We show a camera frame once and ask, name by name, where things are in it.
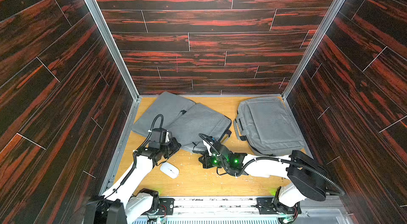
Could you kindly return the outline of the grey laptop bag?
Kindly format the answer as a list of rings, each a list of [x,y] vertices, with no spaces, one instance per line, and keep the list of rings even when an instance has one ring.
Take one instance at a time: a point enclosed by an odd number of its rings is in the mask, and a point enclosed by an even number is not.
[[[200,103],[177,118],[169,127],[172,136],[181,144],[181,149],[190,153],[204,154],[207,147],[199,134],[220,141],[231,135],[232,120]]]
[[[136,134],[147,137],[151,124],[158,114],[163,115],[164,122],[162,127],[167,129],[172,122],[185,114],[195,104],[194,101],[187,98],[163,92],[133,124],[131,130]]]
[[[284,103],[277,97],[242,101],[233,121],[236,137],[257,155],[284,156],[306,143]]]

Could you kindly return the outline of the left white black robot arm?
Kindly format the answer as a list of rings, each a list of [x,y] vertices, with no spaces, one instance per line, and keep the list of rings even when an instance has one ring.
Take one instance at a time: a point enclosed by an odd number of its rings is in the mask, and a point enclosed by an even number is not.
[[[181,144],[163,128],[164,116],[158,114],[151,124],[145,141],[132,153],[133,162],[114,185],[86,204],[84,224],[131,224],[144,213],[159,210],[159,193],[142,189],[133,195],[141,181],[159,161],[168,160]]]

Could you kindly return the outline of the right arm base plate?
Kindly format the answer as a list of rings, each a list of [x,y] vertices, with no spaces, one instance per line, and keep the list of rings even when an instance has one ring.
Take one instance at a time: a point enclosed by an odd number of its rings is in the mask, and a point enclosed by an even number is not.
[[[275,200],[274,197],[256,198],[255,207],[259,210],[261,215],[265,214],[284,214],[284,215],[298,215],[302,213],[300,203],[296,203],[293,207],[287,207]]]

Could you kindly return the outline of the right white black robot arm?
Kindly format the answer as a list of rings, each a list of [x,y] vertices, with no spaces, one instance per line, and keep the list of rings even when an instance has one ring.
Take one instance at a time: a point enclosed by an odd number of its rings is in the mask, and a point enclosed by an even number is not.
[[[204,144],[207,153],[199,157],[204,169],[222,168],[225,174],[235,178],[276,176],[290,180],[275,194],[273,203],[278,212],[284,213],[305,199],[323,202],[328,194],[345,195],[344,189],[328,177],[327,171],[300,150],[286,156],[255,156],[234,153],[220,143]]]

